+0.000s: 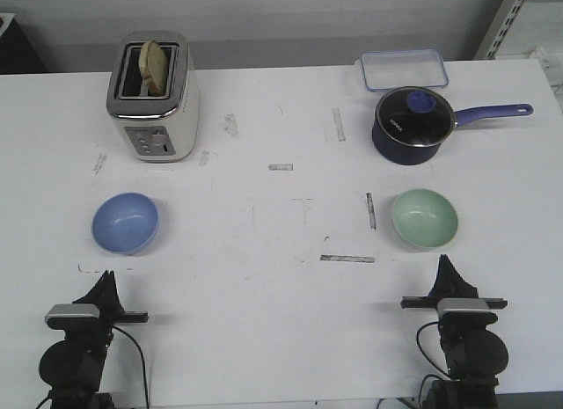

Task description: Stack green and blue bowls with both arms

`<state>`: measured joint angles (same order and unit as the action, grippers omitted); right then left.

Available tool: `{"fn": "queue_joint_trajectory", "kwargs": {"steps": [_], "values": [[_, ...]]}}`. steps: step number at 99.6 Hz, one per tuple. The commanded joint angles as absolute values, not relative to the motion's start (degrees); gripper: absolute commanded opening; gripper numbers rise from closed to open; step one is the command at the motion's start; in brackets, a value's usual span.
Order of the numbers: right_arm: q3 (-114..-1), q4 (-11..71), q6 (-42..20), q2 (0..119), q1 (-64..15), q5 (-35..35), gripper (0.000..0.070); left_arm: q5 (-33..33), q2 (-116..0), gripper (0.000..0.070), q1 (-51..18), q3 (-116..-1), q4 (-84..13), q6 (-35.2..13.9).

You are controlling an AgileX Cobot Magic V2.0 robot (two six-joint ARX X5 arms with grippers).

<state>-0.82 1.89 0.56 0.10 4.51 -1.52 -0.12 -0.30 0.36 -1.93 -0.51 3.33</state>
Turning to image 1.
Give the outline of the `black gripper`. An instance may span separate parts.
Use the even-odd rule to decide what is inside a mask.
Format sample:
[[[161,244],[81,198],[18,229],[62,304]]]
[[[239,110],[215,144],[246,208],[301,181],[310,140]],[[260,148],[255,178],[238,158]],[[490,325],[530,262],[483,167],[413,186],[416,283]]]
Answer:
[[[109,281],[109,314],[106,300],[106,286]],[[143,324],[148,322],[148,313],[124,311],[118,294],[115,273],[106,270],[96,284],[83,296],[73,301],[77,304],[93,304],[100,313],[90,311],[80,314],[74,323],[74,334],[108,334],[115,324]]]
[[[445,293],[445,283],[447,297],[437,298]],[[502,298],[478,298],[478,290],[463,279],[447,255],[441,255],[439,258],[435,283],[428,295],[404,296],[401,300],[401,308],[503,310],[507,307],[507,301]]]

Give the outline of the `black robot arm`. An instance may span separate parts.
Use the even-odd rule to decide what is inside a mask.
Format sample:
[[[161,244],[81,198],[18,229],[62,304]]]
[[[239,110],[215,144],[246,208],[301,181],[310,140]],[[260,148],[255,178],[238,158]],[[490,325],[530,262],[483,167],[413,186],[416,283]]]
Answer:
[[[99,390],[113,333],[124,332],[121,324],[148,320],[147,312],[123,309],[112,271],[105,271],[85,296],[54,305],[45,324],[64,332],[64,339],[40,358],[40,378],[51,387],[43,401],[53,408],[114,408],[112,395]]]
[[[432,380],[427,393],[419,390],[420,408],[496,408],[497,375],[508,366],[508,349],[502,339],[487,327],[497,322],[495,310],[508,306],[503,298],[482,298],[478,290],[466,282],[449,257],[441,255],[434,286],[426,296],[405,296],[403,309],[435,310],[437,320],[417,330],[415,340],[420,347],[420,334],[434,325],[440,336],[446,368],[442,373],[428,374]]]

